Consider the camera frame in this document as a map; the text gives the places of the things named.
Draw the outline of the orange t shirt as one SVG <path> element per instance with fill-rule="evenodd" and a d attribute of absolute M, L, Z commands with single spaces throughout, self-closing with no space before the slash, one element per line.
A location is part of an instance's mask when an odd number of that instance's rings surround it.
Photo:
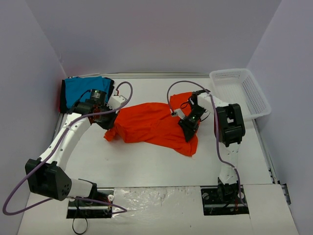
<path fill-rule="evenodd" d="M 198 138 L 194 136 L 186 141 L 179 126 L 179 117 L 170 114 L 169 106 L 177 109 L 190 96 L 191 92 L 175 94 L 170 103 L 148 102 L 121 109 L 114 127 L 108 130 L 104 139 L 113 141 L 120 137 L 125 143 L 147 142 L 168 147 L 191 157 L 198 147 Z"/>

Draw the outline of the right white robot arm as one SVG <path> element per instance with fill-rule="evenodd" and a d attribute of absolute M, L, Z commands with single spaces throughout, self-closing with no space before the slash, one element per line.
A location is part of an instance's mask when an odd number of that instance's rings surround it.
<path fill-rule="evenodd" d="M 191 108 L 188 115 L 185 115 L 182 109 L 174 111 L 179 117 L 179 126 L 186 142 L 195 136 L 205 113 L 214 117 L 217 155 L 222 163 L 218 176 L 217 197 L 222 202 L 228 202 L 239 193 L 241 185 L 237 165 L 240 144 L 246 133 L 241 107 L 237 103 L 224 102 L 206 90 L 193 92 L 187 104 Z"/>

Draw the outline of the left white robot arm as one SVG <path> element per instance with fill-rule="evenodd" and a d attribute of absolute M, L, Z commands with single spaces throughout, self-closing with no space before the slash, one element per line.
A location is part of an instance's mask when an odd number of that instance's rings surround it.
<path fill-rule="evenodd" d="M 105 130 L 113 127 L 118 108 L 126 101 L 121 95 L 107 94 L 92 89 L 85 101 L 77 100 L 70 108 L 67 119 L 48 149 L 36 160 L 25 165 L 32 193 L 63 201 L 80 197 L 88 205 L 98 200 L 96 184 L 71 179 L 65 172 L 69 158 L 83 134 L 96 123 Z"/>

